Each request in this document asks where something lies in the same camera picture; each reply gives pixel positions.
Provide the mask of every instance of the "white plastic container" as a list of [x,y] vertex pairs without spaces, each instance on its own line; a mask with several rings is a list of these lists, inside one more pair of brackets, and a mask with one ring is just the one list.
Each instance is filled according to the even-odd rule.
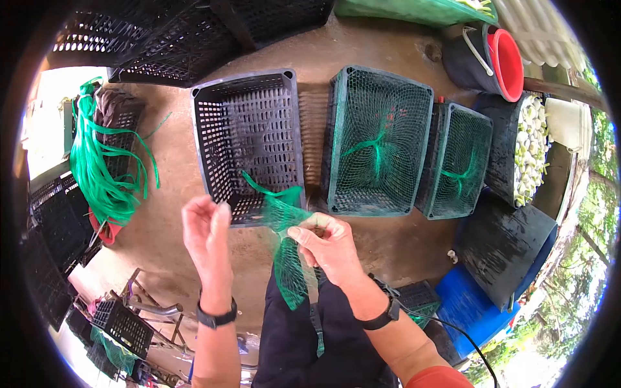
[[589,159],[593,125],[588,105],[575,104],[555,98],[545,101],[546,123],[556,143],[579,153],[580,159]]

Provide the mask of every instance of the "concrete floor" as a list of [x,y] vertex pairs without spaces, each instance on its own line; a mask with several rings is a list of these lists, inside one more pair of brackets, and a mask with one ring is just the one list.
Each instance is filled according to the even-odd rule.
[[[428,43],[440,44],[438,32],[424,27],[381,19],[337,19],[333,15],[321,29],[301,34],[230,62],[205,81],[236,73],[268,68],[293,68],[297,73],[307,193],[316,190],[325,127],[328,81],[347,64],[390,71],[435,90],[466,106],[473,94],[458,89],[441,63],[424,55]],[[194,306],[199,278],[181,238],[181,208],[193,196],[204,194],[194,146],[189,89],[125,84],[123,88],[143,98],[139,133],[150,133],[172,112],[159,131],[147,140],[157,160],[161,188],[155,189],[149,170],[149,196],[132,221],[104,248],[87,268],[76,268],[70,279],[87,299],[113,289],[120,291],[136,267],[138,280],[162,305],[181,303],[182,333],[192,348],[197,323]],[[400,286],[421,279],[439,279],[452,266],[446,253],[451,248],[456,220],[428,221],[416,209],[407,217],[390,219],[344,217],[351,223],[360,259],[368,271]],[[230,259],[235,273],[233,294],[241,315],[240,333],[260,333],[264,294],[272,252],[267,228],[229,231]],[[157,325],[170,337],[171,325]],[[150,359],[163,368],[185,373],[189,363],[150,350]]]

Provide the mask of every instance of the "red bucket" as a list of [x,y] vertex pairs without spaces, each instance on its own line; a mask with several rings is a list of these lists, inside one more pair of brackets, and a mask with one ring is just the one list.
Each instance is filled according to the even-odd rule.
[[497,29],[487,42],[502,95],[509,102],[518,101],[524,89],[524,67],[515,40],[508,31]]

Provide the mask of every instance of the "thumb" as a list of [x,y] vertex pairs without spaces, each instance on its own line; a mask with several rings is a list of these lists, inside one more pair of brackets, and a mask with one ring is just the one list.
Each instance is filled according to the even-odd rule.
[[211,216],[211,232],[207,239],[207,244],[212,242],[212,240],[226,238],[230,224],[231,208],[228,203],[222,202]]
[[325,246],[325,244],[327,243],[327,241],[322,240],[312,231],[305,228],[291,227],[287,230],[287,234],[298,244],[311,252]]

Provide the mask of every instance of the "person's left hand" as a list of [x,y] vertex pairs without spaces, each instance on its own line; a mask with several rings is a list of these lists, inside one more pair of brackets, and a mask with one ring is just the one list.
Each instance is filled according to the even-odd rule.
[[181,210],[183,243],[201,278],[203,288],[217,283],[230,287],[233,271],[227,246],[231,209],[228,203],[217,205],[206,195],[192,198]]

